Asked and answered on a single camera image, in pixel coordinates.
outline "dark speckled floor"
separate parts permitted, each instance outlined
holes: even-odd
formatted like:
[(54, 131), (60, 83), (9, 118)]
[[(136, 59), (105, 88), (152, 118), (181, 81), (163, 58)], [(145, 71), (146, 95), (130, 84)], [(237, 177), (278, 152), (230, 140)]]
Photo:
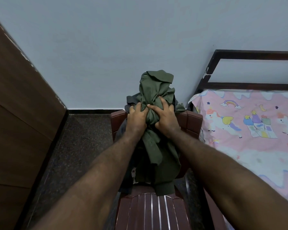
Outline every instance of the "dark speckled floor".
[[(111, 144), (110, 115), (69, 115), (22, 229), (30, 229)], [(189, 170), (184, 178), (176, 179), (175, 185), (187, 203), (192, 229), (205, 229), (204, 226), (210, 229), (207, 225), (211, 219), (203, 208), (205, 199), (192, 171)], [(118, 198), (119, 193), (104, 229), (114, 229)]]

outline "bed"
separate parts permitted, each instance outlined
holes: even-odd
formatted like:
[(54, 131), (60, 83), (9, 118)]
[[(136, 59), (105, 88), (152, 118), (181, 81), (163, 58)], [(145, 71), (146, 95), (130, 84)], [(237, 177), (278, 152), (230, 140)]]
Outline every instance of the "bed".
[[(208, 82), (222, 58), (288, 60), (288, 52), (216, 50), (188, 106), (203, 115), (200, 138), (206, 144), (288, 200), (288, 84)], [(233, 229), (206, 197), (215, 229)]]

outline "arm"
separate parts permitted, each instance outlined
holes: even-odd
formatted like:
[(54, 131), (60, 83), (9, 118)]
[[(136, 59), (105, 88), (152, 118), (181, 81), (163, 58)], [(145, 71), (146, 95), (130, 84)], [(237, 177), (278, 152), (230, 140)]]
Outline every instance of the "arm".
[(288, 229), (288, 201), (235, 160), (180, 130), (173, 105), (161, 98), (156, 128), (188, 158), (221, 212), (236, 230)]
[(102, 229), (127, 170), (136, 144), (146, 129), (148, 109), (130, 108), (126, 132), (102, 152), (78, 180), (33, 228)]

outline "green cloth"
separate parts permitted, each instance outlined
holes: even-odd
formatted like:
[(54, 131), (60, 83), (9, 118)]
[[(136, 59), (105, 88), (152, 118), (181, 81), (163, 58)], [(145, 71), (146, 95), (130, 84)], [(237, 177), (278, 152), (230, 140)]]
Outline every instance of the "green cloth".
[[(172, 74), (163, 70), (147, 71), (142, 74), (140, 92), (136, 95), (136, 100), (142, 103), (141, 111), (146, 108), (147, 104), (163, 109), (159, 96), (163, 97), (169, 105), (175, 104), (175, 89), (169, 87), (173, 78)], [(183, 104), (175, 105), (176, 113), (184, 111)], [(143, 156), (139, 162), (135, 180), (136, 182), (151, 182), (156, 194), (160, 196), (175, 193), (173, 180), (180, 171), (180, 162), (173, 143), (155, 128), (154, 125), (158, 121), (159, 116), (150, 109), (146, 117), (147, 129), (142, 136), (148, 157)]]

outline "hand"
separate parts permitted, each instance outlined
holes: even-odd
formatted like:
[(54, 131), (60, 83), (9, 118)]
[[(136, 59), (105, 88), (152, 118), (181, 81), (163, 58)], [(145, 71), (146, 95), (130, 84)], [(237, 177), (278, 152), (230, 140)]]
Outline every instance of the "hand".
[(148, 108), (152, 109), (160, 117), (159, 122), (155, 124), (155, 127), (167, 138), (172, 138), (173, 134), (180, 131), (177, 118), (174, 113), (174, 106), (168, 105), (166, 100), (159, 97), (163, 106), (163, 110), (154, 105), (147, 105)]
[(129, 109), (125, 134), (133, 137), (137, 142), (141, 139), (147, 127), (146, 116), (148, 111), (147, 107), (141, 111), (140, 102), (136, 105), (135, 110), (133, 106)]

